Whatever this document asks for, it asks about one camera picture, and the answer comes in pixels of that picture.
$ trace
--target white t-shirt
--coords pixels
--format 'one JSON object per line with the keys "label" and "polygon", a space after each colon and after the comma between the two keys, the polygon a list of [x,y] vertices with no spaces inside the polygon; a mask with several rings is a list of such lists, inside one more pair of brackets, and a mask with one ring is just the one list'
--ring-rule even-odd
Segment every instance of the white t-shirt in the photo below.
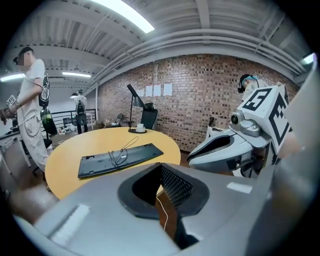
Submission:
{"label": "white t-shirt", "polygon": [[[30,93],[30,90],[34,86],[38,86],[33,82],[35,79],[39,78],[43,81],[45,77],[45,63],[41,59],[37,59],[29,68],[29,70],[25,73],[25,77],[21,84],[20,93],[17,97],[17,101],[21,102],[26,95]],[[29,103],[23,105],[21,108],[17,110],[17,119],[18,124],[22,125],[25,121],[30,118],[37,116],[40,120],[40,111],[41,107],[39,106],[38,96],[31,100]]]}
{"label": "white t-shirt", "polygon": [[[245,101],[255,89],[264,88],[268,86],[269,85],[266,84],[263,80],[258,79],[258,83],[256,80],[252,80],[252,82],[249,83],[248,86],[245,88],[242,100]],[[285,97],[285,94],[286,94],[285,86],[283,84],[279,84],[278,86],[279,86],[279,90],[282,97]]]}
{"label": "white t-shirt", "polygon": [[78,95],[77,97],[74,98],[74,102],[75,102],[75,114],[77,115],[77,108],[78,108],[78,103],[79,101],[82,102],[83,106],[84,106],[84,112],[86,112],[86,106],[87,106],[87,98],[83,95]]}
{"label": "white t-shirt", "polygon": [[266,83],[260,79],[258,79],[258,83],[256,80],[250,80],[251,83],[249,83],[247,85],[247,87],[245,88],[245,91],[243,93],[243,97],[242,97],[242,100],[245,101],[249,96],[250,94],[257,88],[264,88],[264,87],[267,87],[268,85],[266,85]]}

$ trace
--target black desk lamp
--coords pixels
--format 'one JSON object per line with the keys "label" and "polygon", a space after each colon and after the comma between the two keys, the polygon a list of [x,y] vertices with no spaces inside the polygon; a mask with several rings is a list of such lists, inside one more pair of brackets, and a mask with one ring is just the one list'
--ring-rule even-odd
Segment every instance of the black desk lamp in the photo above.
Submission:
{"label": "black desk lamp", "polygon": [[129,133],[133,133],[133,134],[140,134],[141,132],[137,132],[136,129],[131,129],[131,116],[132,116],[132,106],[136,106],[136,107],[140,107],[143,108],[144,110],[147,110],[147,106],[143,103],[143,101],[140,99],[140,97],[138,96],[137,92],[135,91],[135,89],[133,89],[133,87],[131,86],[131,84],[127,85],[128,89],[130,90],[130,92],[132,93],[132,98],[131,98],[131,108],[130,108],[130,121],[129,121]]}

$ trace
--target paper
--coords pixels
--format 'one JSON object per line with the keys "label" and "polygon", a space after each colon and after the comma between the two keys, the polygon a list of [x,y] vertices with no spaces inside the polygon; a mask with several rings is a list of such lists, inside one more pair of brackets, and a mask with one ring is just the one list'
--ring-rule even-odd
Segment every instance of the paper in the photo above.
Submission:
{"label": "paper", "polygon": [[161,85],[154,85],[153,86],[153,96],[161,96]]}
{"label": "paper", "polygon": [[145,87],[145,96],[146,97],[152,97],[152,89],[153,89],[153,85],[149,85]]}
{"label": "paper", "polygon": [[164,84],[163,96],[172,96],[172,83]]}
{"label": "paper", "polygon": [[143,97],[145,95],[145,89],[136,90],[136,94],[138,94],[139,97]]}

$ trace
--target brick wall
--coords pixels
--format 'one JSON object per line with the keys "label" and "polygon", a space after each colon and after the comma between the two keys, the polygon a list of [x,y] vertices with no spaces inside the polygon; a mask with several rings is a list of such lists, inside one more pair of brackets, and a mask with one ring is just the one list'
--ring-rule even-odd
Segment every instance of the brick wall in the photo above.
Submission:
{"label": "brick wall", "polygon": [[[298,86],[280,73],[256,62],[225,55],[184,55],[149,63],[129,70],[101,85],[98,90],[99,120],[112,122],[119,113],[130,116],[131,84],[135,90],[147,85],[172,83],[172,96],[142,97],[158,109],[155,130],[176,141],[179,148],[192,151],[203,142],[209,117],[215,126],[227,128],[230,114],[241,103],[237,91],[239,78],[248,73],[269,84],[280,81],[287,86],[289,99]],[[142,109],[133,107],[132,120],[141,120]]]}

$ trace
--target pipe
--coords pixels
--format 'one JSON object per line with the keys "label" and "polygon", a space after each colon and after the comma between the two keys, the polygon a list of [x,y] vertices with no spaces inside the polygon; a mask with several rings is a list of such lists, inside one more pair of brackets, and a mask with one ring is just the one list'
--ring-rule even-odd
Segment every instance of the pipe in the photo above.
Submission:
{"label": "pipe", "polygon": [[98,121],[98,84],[95,87],[95,120]]}
{"label": "pipe", "polygon": [[[203,43],[212,43],[212,41],[200,41],[202,44]],[[232,45],[232,46],[237,46],[239,47],[239,45],[237,44],[232,44],[230,42],[219,42],[219,44],[225,44],[225,45]],[[168,45],[165,45],[165,46],[162,46],[162,47],[159,47],[159,49],[163,49],[163,48],[167,48],[169,47]],[[269,67],[271,69],[274,69],[278,72],[280,72],[281,74],[283,74],[284,76],[288,77],[290,80],[293,80],[293,75],[288,73],[285,69],[283,70],[280,70],[281,66],[283,66],[283,64],[281,64],[280,67],[278,67],[277,69],[275,69],[275,64],[274,63],[271,63],[271,62],[265,62],[265,60],[262,59],[262,61],[260,61],[259,57],[258,56],[255,56],[254,53],[253,53],[253,49],[250,48],[250,47],[247,47],[247,46],[244,46],[242,45],[242,48],[246,49],[246,50],[249,50],[247,52],[243,51],[243,50],[239,50],[239,49],[235,49],[235,48],[232,48],[232,49],[219,49],[219,47],[210,47],[210,46],[196,46],[196,47],[190,47],[189,49],[188,48],[177,48],[177,49],[168,49],[167,51],[163,51],[161,52],[161,56],[159,56],[157,53],[153,54],[153,55],[149,55],[149,56],[146,56],[146,57],[143,57],[139,60],[136,60],[135,62],[133,63],[130,63],[130,64],[127,64],[126,66],[124,66],[123,68],[121,68],[120,70],[117,70],[115,71],[114,73],[111,73],[109,74],[107,77],[105,77],[102,81],[101,81],[101,84],[105,83],[106,81],[114,78],[115,76],[123,73],[123,72],[126,72],[130,69],[133,69],[133,68],[136,68],[136,67],[139,67],[141,65],[144,65],[144,64],[147,64],[147,63],[150,63],[150,62],[154,62],[154,61],[157,61],[157,60],[161,60],[161,59],[165,59],[165,58],[170,58],[170,57],[175,57],[175,56],[180,56],[180,55],[189,55],[189,54],[224,54],[224,55],[229,55],[229,56],[235,56],[235,57],[238,57],[238,58],[243,58],[243,59],[247,59],[247,60],[250,60],[250,61],[254,61],[254,62],[257,62],[257,63],[260,63],[266,67]],[[91,92],[94,88],[95,88],[96,84],[94,84],[93,86],[91,86],[86,92],[85,94],[88,94],[89,92]]]}
{"label": "pipe", "polygon": [[[248,39],[250,41],[256,42],[257,44],[259,44],[261,42],[261,40],[257,37],[251,36],[251,35],[247,35],[241,32],[235,32],[235,31],[229,31],[229,30],[224,30],[224,29],[210,29],[210,28],[206,28],[206,29],[190,29],[190,30],[183,30],[183,31],[177,31],[177,32],[173,32],[173,33],[169,33],[169,34],[165,34],[153,39],[150,39],[146,42],[140,43],[134,47],[132,47],[131,49],[129,49],[127,51],[127,53],[131,53],[134,52],[137,49],[140,49],[142,47],[145,47],[149,44],[152,44],[154,42],[163,40],[163,39],[167,39],[167,38],[172,38],[175,36],[182,36],[182,35],[190,35],[190,34],[219,34],[219,35],[229,35],[229,36],[237,36],[240,38],[244,38],[244,39]],[[266,47],[275,50],[276,52],[278,52],[279,54],[281,54],[283,57],[287,58],[288,60],[292,61],[294,65],[297,66],[297,68],[299,69],[299,71],[305,72],[306,69],[301,65],[301,63],[299,63],[297,60],[295,60],[292,56],[290,56],[288,53],[286,53],[285,51],[277,48],[276,46],[267,43],[267,42],[263,42],[262,44],[266,45]],[[122,58],[126,56],[125,53],[121,54],[119,57],[117,57],[116,59],[114,59],[113,61],[111,61],[107,66],[105,66],[104,68],[102,68],[94,77],[93,80],[96,80],[98,78],[98,76],[101,75],[101,73],[105,72],[105,70],[114,62],[117,61],[118,59]]]}
{"label": "pipe", "polygon": [[[255,43],[252,43],[252,42],[247,42],[247,41],[243,41],[241,39],[235,39],[235,38],[229,38],[229,37],[222,37],[222,36],[211,36],[211,35],[205,35],[205,36],[187,36],[187,37],[181,37],[181,38],[176,38],[176,39],[171,39],[171,40],[168,40],[168,41],[163,41],[163,42],[160,42],[160,43],[157,43],[157,44],[153,44],[153,45],[150,45],[150,46],[147,46],[145,47],[144,49],[141,49],[141,50],[138,50],[137,52],[133,53],[133,57],[136,58],[137,56],[140,56],[141,54],[143,55],[144,52],[150,52],[150,51],[146,51],[146,50],[149,50],[149,49],[152,49],[152,48],[155,48],[155,47],[158,47],[158,46],[163,46],[163,45],[167,45],[167,44],[170,44],[170,43],[175,43],[175,42],[181,42],[181,41],[191,41],[191,40],[221,40],[221,41],[226,41],[226,42],[234,42],[234,43],[238,43],[239,46],[241,46],[242,44],[243,45],[247,45],[247,46],[251,46],[253,48],[256,48],[257,45]],[[285,59],[284,57],[280,56],[279,54],[265,48],[265,47],[262,47],[262,50],[264,52],[267,52],[267,53],[270,53],[271,56],[268,56],[268,58],[272,58],[274,60],[274,56],[276,56],[277,58],[279,58],[281,61],[283,61],[285,64],[283,64],[286,68],[288,68],[288,65],[291,66],[289,69],[294,71],[295,73],[297,74],[300,74],[300,70],[294,66],[289,60]],[[110,70],[113,70],[114,68],[117,67],[117,65],[122,65],[124,64],[125,62],[129,61],[130,59],[132,59],[132,57],[128,57],[124,60],[121,60],[121,61],[118,61],[116,62],[114,65],[112,65],[111,67],[109,67],[108,69],[106,69],[104,71],[104,74],[103,75],[100,75],[98,76],[97,78],[95,78],[95,80],[99,80],[101,79],[104,75],[106,75]]]}
{"label": "pipe", "polygon": [[88,37],[87,41],[85,42],[84,46],[83,46],[83,49],[81,51],[81,54],[80,54],[80,57],[79,57],[79,60],[77,62],[77,65],[76,67],[78,66],[78,64],[80,63],[81,61],[81,58],[82,58],[82,55],[84,53],[84,50],[86,49],[87,47],[87,44],[89,43],[89,40],[91,39],[92,35],[96,32],[96,30],[100,27],[101,23],[104,22],[105,18],[107,17],[107,15],[105,15],[100,21],[99,23],[96,25],[96,27],[94,28],[94,30],[92,31],[92,33],[90,34],[90,36]]}

